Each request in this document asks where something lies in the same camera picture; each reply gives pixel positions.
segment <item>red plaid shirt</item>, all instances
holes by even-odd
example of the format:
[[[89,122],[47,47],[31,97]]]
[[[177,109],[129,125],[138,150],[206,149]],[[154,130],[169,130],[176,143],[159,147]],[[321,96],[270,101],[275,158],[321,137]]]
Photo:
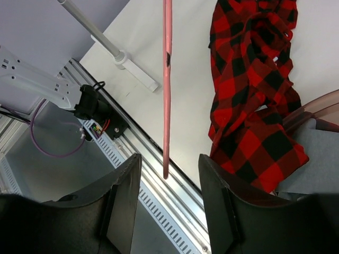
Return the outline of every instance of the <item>red plaid shirt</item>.
[[[301,106],[288,79],[297,13],[296,0],[219,0],[213,14],[211,158],[266,192],[308,161],[282,127]]]

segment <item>white table surface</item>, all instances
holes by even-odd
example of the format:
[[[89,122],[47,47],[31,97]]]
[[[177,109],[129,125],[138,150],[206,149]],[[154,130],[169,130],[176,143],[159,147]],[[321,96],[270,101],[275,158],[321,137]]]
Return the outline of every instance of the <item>white table surface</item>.
[[[216,0],[173,0],[171,158],[197,185],[198,157],[209,154],[210,109],[214,96],[209,31]],[[162,84],[162,3],[130,0],[104,34]],[[297,0],[290,79],[302,103],[339,88],[339,1]],[[163,143],[162,89],[151,93],[126,70],[119,70],[97,43],[81,64],[130,116]]]

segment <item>pink rod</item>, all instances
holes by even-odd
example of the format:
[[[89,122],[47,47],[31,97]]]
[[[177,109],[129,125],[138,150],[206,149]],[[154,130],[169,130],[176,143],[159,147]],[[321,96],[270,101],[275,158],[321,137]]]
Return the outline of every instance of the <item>pink rod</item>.
[[[170,164],[171,128],[171,55],[172,55],[172,0],[163,0],[163,60],[164,60],[164,179]]]

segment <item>purple cable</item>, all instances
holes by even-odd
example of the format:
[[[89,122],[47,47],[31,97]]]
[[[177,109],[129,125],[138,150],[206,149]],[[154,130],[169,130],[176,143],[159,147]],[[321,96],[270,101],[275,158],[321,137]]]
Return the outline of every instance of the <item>purple cable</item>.
[[[64,158],[64,157],[67,157],[67,156],[70,156],[74,153],[76,153],[81,147],[82,145],[85,143],[85,139],[83,138],[82,142],[80,143],[80,145],[72,152],[69,152],[65,155],[53,155],[49,152],[46,152],[44,151],[40,146],[39,144],[37,143],[35,137],[34,137],[34,133],[33,133],[33,126],[34,126],[34,121],[35,121],[35,118],[37,117],[37,114],[39,112],[39,110],[41,109],[42,105],[45,103],[46,99],[43,99],[42,102],[39,104],[39,106],[37,107],[37,109],[34,111],[33,113],[33,117],[31,119],[31,124],[30,124],[30,131],[31,131],[31,138],[32,138],[32,141],[33,141],[33,144],[35,145],[35,147],[40,151],[42,152],[44,155],[46,156],[49,156],[49,157],[53,157],[53,158]]]

